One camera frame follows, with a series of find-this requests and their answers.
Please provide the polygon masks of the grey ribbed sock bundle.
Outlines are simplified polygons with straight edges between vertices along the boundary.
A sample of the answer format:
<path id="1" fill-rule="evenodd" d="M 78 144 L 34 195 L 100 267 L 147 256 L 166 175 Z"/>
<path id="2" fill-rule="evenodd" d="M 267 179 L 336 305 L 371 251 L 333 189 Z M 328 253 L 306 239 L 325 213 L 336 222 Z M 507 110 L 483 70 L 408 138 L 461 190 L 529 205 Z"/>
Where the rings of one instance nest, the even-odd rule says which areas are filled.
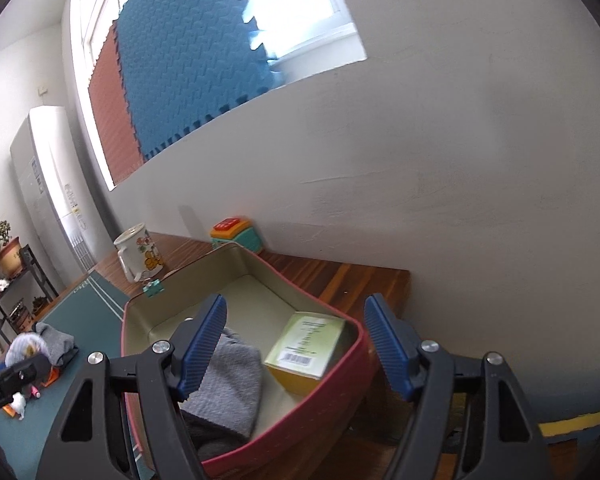
<path id="1" fill-rule="evenodd" d="M 50 324 L 36 322 L 35 333 L 39 334 L 47 344 L 50 352 L 50 364 L 65 368 L 78 354 L 79 348 L 72 335 L 56 330 Z"/>

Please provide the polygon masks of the grey black sock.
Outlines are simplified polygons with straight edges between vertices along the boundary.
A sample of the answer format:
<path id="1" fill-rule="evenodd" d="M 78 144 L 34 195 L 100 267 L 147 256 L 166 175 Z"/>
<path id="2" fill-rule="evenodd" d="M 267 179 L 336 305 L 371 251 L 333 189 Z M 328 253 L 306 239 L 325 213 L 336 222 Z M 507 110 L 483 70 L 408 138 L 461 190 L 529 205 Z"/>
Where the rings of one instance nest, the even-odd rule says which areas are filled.
<path id="1" fill-rule="evenodd" d="M 263 370 L 260 351 L 226 328 L 197 391 L 180 404 L 200 460 L 248 443 L 259 414 Z"/>

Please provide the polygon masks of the red foam mat tile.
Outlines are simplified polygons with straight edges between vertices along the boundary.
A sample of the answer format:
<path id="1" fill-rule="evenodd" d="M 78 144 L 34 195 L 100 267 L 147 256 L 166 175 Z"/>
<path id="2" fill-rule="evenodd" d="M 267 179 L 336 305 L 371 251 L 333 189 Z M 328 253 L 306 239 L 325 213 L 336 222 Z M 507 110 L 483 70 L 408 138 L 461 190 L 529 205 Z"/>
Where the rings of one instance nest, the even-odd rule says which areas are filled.
<path id="1" fill-rule="evenodd" d="M 145 163 L 125 96 L 116 25 L 113 22 L 109 27 L 88 84 L 100 145 L 114 185 Z"/>

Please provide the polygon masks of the white fluffy sock ball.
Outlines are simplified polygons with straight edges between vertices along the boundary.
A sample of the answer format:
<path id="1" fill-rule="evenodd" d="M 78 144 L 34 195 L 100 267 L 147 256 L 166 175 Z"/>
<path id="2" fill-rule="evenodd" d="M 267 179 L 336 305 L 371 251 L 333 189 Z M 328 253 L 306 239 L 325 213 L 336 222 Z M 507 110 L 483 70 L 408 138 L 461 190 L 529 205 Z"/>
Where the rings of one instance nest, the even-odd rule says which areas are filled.
<path id="1" fill-rule="evenodd" d="M 9 404 L 10 409 L 14 412 L 14 416 L 19 420 L 24 419 L 26 414 L 26 398 L 19 392 L 12 396 L 12 403 Z"/>

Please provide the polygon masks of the grey yellow sock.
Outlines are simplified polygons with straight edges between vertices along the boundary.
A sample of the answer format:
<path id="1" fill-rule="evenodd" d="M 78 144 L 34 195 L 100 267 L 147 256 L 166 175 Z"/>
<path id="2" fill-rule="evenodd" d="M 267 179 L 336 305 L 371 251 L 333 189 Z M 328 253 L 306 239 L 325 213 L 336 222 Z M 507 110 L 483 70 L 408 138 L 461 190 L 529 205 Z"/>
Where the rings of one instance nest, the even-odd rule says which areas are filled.
<path id="1" fill-rule="evenodd" d="M 50 359 L 50 352 L 44 339 L 37 333 L 21 333 L 9 346 L 4 363 L 6 367 L 11 367 L 37 354 Z"/>

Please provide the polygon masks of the green yellow tea box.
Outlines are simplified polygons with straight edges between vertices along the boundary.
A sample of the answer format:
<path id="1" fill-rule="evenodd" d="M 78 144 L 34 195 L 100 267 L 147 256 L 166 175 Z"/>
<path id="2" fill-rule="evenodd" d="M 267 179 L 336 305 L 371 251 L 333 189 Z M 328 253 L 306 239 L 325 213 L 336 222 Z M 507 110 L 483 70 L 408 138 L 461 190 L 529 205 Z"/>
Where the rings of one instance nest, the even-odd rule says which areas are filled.
<path id="1" fill-rule="evenodd" d="M 295 313 L 264 360 L 264 366 L 286 391 L 307 396 L 341 356 L 346 322 L 336 316 Z"/>

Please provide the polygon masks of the black metal shelf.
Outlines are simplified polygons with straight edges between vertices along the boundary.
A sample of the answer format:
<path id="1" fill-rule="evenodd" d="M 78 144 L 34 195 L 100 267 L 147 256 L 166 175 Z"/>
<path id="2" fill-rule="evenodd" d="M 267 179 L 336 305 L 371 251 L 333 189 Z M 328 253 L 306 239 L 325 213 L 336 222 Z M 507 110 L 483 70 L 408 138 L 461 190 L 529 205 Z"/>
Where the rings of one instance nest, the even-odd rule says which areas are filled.
<path id="1" fill-rule="evenodd" d="M 59 298 L 59 292 L 36 258 L 29 244 L 20 249 L 22 269 L 0 292 L 0 341 L 29 327 L 34 318 Z"/>

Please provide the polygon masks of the dark orange toy cube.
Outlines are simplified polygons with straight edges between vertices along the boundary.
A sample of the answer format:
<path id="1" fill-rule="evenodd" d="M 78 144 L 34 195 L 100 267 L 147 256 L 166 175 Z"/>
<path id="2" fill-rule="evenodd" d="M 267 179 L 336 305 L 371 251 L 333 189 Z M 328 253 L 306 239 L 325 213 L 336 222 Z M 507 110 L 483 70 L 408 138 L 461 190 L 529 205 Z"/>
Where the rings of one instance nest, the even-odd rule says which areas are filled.
<path id="1" fill-rule="evenodd" d="M 52 366 L 50 368 L 50 374 L 48 374 L 47 378 L 41 382 L 41 386 L 43 388 L 48 388 L 50 385 L 53 385 L 54 382 L 60 377 L 61 369 L 57 366 Z"/>

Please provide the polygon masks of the light orange toy cube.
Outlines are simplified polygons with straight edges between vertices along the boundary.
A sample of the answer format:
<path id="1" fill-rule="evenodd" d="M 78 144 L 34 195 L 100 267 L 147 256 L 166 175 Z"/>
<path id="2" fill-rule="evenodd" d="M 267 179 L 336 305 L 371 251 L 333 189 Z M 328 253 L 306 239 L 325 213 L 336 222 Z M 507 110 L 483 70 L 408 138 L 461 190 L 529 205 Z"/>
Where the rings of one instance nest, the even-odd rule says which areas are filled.
<path id="1" fill-rule="evenodd" d="M 9 404 L 4 406 L 3 411 L 10 417 L 15 417 L 17 415 L 17 412 Z"/>

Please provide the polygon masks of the white standing air conditioner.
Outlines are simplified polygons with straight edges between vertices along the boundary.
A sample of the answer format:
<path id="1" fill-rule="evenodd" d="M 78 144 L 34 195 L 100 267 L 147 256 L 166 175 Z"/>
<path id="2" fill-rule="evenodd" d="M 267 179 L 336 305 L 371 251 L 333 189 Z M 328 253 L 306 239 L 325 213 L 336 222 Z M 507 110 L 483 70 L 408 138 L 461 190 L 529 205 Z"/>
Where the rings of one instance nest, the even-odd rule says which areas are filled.
<path id="1" fill-rule="evenodd" d="M 110 238 L 82 171 L 66 110 L 29 110 L 9 148 L 35 233 L 65 284 L 106 256 Z"/>

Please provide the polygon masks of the white cartoon mug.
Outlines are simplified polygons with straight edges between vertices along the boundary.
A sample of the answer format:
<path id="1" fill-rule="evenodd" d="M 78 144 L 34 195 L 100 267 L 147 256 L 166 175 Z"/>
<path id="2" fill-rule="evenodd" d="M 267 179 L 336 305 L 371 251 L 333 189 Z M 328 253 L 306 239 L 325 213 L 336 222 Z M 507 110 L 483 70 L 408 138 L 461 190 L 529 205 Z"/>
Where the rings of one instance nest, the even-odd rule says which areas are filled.
<path id="1" fill-rule="evenodd" d="M 162 255 L 145 223 L 123 231 L 114 240 L 114 247 L 117 249 L 123 274 L 130 283 L 154 278 L 164 268 Z"/>

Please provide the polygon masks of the right potted plant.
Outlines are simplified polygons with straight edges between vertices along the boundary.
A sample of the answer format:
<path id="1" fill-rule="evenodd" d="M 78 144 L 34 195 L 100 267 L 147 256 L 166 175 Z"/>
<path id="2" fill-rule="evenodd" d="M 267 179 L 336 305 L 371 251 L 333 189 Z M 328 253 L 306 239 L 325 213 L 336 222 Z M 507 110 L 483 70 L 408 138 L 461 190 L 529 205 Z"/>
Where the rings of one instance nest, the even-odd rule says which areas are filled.
<path id="1" fill-rule="evenodd" d="M 14 278 L 23 270 L 18 236 L 12 236 L 12 228 L 6 220 L 0 221 L 0 268 L 5 278 Z"/>

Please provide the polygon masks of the red tin box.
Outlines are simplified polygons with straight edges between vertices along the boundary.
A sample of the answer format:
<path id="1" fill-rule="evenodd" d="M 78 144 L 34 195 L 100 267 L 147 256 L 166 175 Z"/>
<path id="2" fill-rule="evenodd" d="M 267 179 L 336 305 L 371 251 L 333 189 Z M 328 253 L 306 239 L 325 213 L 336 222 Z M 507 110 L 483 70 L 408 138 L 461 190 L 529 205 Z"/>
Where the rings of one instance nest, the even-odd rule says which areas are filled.
<path id="1" fill-rule="evenodd" d="M 213 479 L 309 478 L 342 435 L 372 381 L 370 344 L 361 323 L 292 284 L 236 244 L 166 274 L 161 285 L 157 295 L 139 292 L 126 304 L 121 332 L 125 356 L 170 338 L 215 294 L 226 300 L 228 327 L 264 356 L 296 312 L 343 320 L 340 357 L 315 389 L 307 396 L 295 396 L 265 372 L 251 440 L 202 464 Z"/>

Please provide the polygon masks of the teal binder clip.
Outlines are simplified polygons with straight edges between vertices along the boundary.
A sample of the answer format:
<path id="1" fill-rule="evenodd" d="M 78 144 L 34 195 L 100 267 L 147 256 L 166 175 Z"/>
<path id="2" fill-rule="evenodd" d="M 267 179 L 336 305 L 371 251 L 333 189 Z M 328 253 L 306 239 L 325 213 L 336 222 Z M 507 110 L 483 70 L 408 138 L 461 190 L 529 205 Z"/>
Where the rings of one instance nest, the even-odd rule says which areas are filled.
<path id="1" fill-rule="evenodd" d="M 143 282 L 143 294 L 147 297 L 157 296 L 163 291 L 163 284 L 158 278 L 148 278 Z"/>

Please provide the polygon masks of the teal toy bus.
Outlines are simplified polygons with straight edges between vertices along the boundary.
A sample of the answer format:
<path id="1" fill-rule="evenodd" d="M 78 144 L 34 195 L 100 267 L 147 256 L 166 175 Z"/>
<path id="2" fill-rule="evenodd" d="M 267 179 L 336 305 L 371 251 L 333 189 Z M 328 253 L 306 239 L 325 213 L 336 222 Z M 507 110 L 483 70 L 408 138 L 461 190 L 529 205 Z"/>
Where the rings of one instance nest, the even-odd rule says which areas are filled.
<path id="1" fill-rule="evenodd" d="M 213 248 L 235 243 L 258 254 L 263 243 L 251 221 L 244 217 L 230 217 L 218 222 L 210 232 Z"/>

